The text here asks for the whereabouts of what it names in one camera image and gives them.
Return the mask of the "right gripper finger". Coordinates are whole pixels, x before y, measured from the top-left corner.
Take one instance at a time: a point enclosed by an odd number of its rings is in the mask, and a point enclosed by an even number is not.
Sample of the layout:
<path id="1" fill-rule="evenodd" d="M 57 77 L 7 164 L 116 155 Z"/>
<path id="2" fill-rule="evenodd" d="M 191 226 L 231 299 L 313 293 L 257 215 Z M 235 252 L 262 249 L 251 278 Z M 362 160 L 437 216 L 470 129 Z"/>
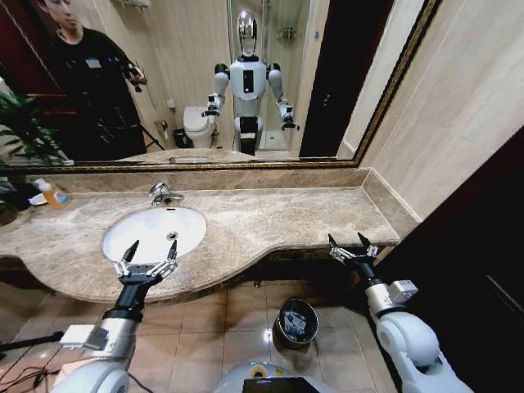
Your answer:
<path id="1" fill-rule="evenodd" d="M 348 250 L 338 246 L 337 242 L 333 238 L 331 234 L 328 234 L 328 242 L 330 246 L 330 256 L 343 263 L 347 264 L 349 261 L 352 261 L 355 257 L 355 255 Z"/>
<path id="2" fill-rule="evenodd" d="M 365 237 L 362 233 L 357 232 L 359 236 L 359 240 L 361 241 L 363 247 L 366 250 L 366 255 L 369 257 L 376 257 L 379 251 L 379 247 L 376 245 L 373 245 L 367 237 Z"/>

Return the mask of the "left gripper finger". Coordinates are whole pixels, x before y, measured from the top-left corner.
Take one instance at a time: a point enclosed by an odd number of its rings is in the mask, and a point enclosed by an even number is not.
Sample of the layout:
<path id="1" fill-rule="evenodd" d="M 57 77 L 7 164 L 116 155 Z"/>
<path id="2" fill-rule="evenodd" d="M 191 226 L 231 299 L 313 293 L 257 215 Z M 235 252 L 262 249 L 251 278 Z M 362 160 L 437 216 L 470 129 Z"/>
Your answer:
<path id="1" fill-rule="evenodd" d="M 178 241 L 174 240 L 171 247 L 169 248 L 167 257 L 165 261 L 157 264 L 154 268 L 151 269 L 152 277 L 160 276 L 165 278 L 169 276 L 177 267 L 176 262 L 178 254 Z"/>
<path id="2" fill-rule="evenodd" d="M 130 275 L 129 264 L 134 258 L 134 255 L 138 249 L 139 240 L 136 240 L 123 254 L 123 256 L 113 262 L 115 271 L 118 278 L 128 277 Z"/>

